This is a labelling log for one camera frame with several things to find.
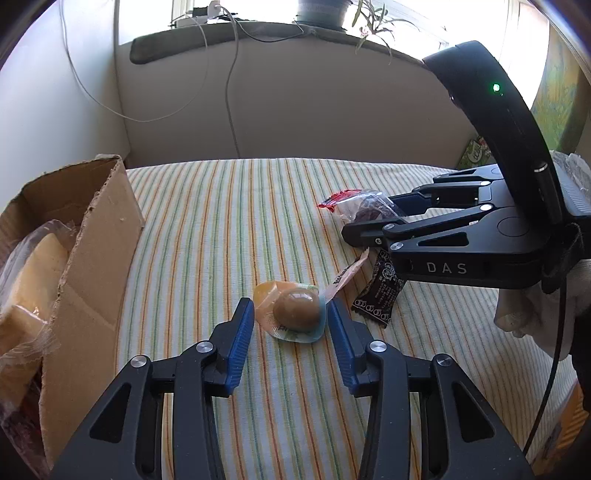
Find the das logo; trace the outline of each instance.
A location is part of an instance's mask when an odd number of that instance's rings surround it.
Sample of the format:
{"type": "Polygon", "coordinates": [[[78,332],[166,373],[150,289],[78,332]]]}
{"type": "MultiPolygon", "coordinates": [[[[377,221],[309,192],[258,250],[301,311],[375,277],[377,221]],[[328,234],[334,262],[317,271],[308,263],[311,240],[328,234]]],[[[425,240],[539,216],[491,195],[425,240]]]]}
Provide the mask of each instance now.
{"type": "Polygon", "coordinates": [[[458,263],[456,265],[444,262],[443,265],[437,265],[433,262],[427,262],[427,270],[429,273],[449,273],[459,275],[465,275],[467,273],[465,263],[458,263]]]}

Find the silver screw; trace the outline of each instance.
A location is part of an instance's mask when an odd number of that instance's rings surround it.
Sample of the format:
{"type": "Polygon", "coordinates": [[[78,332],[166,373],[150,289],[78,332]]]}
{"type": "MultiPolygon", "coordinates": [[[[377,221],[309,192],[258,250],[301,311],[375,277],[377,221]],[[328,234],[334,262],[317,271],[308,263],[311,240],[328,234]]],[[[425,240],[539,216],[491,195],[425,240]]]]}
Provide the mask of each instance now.
{"type": "Polygon", "coordinates": [[[449,367],[452,364],[452,357],[449,355],[439,355],[437,357],[437,363],[442,367],[449,367]]]}
{"type": "Polygon", "coordinates": [[[381,340],[374,340],[369,344],[369,348],[371,348],[372,352],[383,352],[387,347],[388,345],[381,340]]]}
{"type": "Polygon", "coordinates": [[[148,359],[144,355],[136,355],[131,359],[131,366],[134,368],[143,367],[148,363],[148,359]]]}
{"type": "Polygon", "coordinates": [[[207,353],[207,352],[211,352],[213,350],[213,343],[211,342],[199,342],[195,348],[197,349],[197,351],[199,353],[207,353]]]}

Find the plant leaf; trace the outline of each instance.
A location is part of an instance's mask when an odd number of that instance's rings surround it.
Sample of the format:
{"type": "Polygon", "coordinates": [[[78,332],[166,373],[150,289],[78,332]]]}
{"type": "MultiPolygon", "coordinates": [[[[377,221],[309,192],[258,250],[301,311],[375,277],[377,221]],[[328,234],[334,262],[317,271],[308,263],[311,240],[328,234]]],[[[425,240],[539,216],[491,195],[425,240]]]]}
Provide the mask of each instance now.
{"type": "Polygon", "coordinates": [[[355,54],[357,55],[357,52],[359,51],[359,49],[361,48],[361,45],[363,45],[365,43],[365,40],[367,40],[367,37],[361,37],[359,39],[359,41],[357,42],[357,46],[355,47],[355,54]]]}
{"type": "Polygon", "coordinates": [[[384,4],[384,7],[381,10],[382,10],[382,15],[380,15],[380,18],[378,21],[378,26],[380,26],[381,23],[384,21],[384,14],[386,13],[386,4],[384,4]]]}
{"type": "Polygon", "coordinates": [[[394,22],[405,22],[405,23],[410,23],[414,28],[416,28],[417,30],[421,31],[420,28],[418,28],[413,22],[411,22],[410,20],[407,20],[406,18],[392,18],[390,20],[386,20],[387,23],[394,23],[394,22]]]}
{"type": "Polygon", "coordinates": [[[365,4],[365,8],[367,8],[368,11],[369,11],[369,16],[372,18],[371,19],[371,24],[373,25],[374,22],[375,22],[375,9],[374,9],[374,5],[371,2],[371,0],[363,0],[363,3],[365,4]]]}
{"type": "Polygon", "coordinates": [[[365,13],[361,12],[361,14],[363,15],[365,21],[368,23],[368,29],[371,30],[371,33],[374,33],[374,24],[372,23],[372,21],[369,19],[367,15],[365,15],[365,13]]]}
{"type": "Polygon", "coordinates": [[[359,19],[359,14],[361,13],[361,7],[363,7],[363,0],[359,0],[359,2],[357,3],[357,11],[355,12],[355,16],[353,17],[353,23],[351,24],[351,27],[354,27],[357,23],[357,20],[359,19]]]}
{"type": "Polygon", "coordinates": [[[388,32],[390,35],[392,35],[392,40],[394,40],[396,42],[396,37],[394,37],[394,32],[392,30],[388,30],[388,29],[386,29],[386,32],[388,32]]]}
{"type": "Polygon", "coordinates": [[[390,65],[392,63],[392,49],[390,48],[390,45],[388,45],[388,42],[386,42],[382,37],[377,37],[384,42],[384,45],[386,45],[386,48],[388,49],[388,53],[390,54],[390,61],[388,62],[388,65],[390,65]]]}

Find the black candy wrapper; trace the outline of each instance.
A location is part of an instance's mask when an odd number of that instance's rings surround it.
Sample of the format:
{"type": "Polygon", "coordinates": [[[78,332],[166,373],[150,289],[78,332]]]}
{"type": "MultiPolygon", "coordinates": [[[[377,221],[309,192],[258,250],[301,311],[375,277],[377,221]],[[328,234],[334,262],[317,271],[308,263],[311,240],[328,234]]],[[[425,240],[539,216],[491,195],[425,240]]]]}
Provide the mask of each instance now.
{"type": "Polygon", "coordinates": [[[357,296],[351,310],[386,327],[392,318],[392,306],[406,280],[396,276],[394,266],[386,250],[380,249],[375,260],[374,274],[357,296]]]}

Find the cardboard flap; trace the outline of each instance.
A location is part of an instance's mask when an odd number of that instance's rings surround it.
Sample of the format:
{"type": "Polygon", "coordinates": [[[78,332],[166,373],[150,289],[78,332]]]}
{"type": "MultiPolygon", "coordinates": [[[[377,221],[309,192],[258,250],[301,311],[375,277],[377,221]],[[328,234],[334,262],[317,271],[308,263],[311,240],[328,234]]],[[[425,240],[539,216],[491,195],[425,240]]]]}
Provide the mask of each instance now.
{"type": "Polygon", "coordinates": [[[18,196],[0,215],[0,271],[19,242],[41,226],[27,201],[18,196]]]}
{"type": "MultiPolygon", "coordinates": [[[[112,169],[106,181],[107,175],[103,177],[100,191],[90,197],[60,280],[52,314],[60,346],[43,360],[40,419],[50,466],[115,376],[119,315],[144,226],[123,162],[107,165],[112,169]]],[[[102,167],[89,175],[104,172],[102,167]]],[[[94,181],[88,180],[87,186],[93,187],[94,181]]],[[[53,206],[66,204],[62,197],[53,206]]]]}
{"type": "Polygon", "coordinates": [[[79,226],[117,161],[101,159],[64,167],[27,184],[22,195],[41,223],[56,219],[79,226]]]}

